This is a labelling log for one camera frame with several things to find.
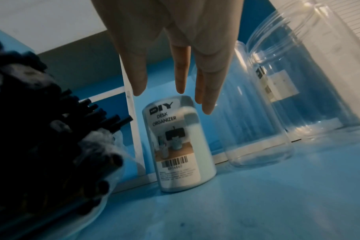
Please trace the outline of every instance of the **human hand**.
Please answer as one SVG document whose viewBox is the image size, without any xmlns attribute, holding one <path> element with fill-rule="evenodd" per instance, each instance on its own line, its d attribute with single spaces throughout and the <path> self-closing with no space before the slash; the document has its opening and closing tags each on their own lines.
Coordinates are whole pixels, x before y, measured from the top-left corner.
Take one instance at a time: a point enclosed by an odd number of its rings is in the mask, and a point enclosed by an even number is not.
<svg viewBox="0 0 360 240">
<path fill-rule="evenodd" d="M 211 114 L 238 38 L 243 0 L 92 0 L 121 56 L 133 94 L 147 86 L 146 53 L 166 31 L 178 93 L 185 91 L 191 48 L 197 66 L 195 101 Z"/>
</svg>

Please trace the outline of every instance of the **clear plastic packaging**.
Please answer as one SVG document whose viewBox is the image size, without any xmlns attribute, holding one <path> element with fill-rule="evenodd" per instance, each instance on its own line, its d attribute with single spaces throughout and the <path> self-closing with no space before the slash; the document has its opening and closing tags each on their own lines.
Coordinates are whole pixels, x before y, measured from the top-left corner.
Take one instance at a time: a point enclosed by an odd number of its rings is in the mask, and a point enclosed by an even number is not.
<svg viewBox="0 0 360 240">
<path fill-rule="evenodd" d="M 211 117 L 230 163 L 257 167 L 288 158 L 292 147 L 247 60 L 245 45 L 237 42 Z"/>
<path fill-rule="evenodd" d="M 329 7 L 305 0 L 278 9 L 247 49 L 289 134 L 360 136 L 360 40 Z"/>
</svg>

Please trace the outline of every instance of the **transparent container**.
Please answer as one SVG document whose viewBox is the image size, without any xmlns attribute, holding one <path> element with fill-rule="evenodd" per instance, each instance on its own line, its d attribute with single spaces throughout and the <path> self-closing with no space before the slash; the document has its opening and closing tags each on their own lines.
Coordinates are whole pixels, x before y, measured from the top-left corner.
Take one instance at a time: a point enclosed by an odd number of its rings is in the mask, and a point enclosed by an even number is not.
<svg viewBox="0 0 360 240">
<path fill-rule="evenodd" d="M 278 9 L 247 50 L 290 135 L 360 137 L 360 40 L 329 7 L 306 0 Z"/>
<path fill-rule="evenodd" d="M 211 118 L 229 162 L 239 167 L 276 163 L 291 156 L 292 147 L 264 90 L 256 81 L 245 45 L 235 55 Z M 195 80 L 197 69 L 192 70 Z"/>
</svg>

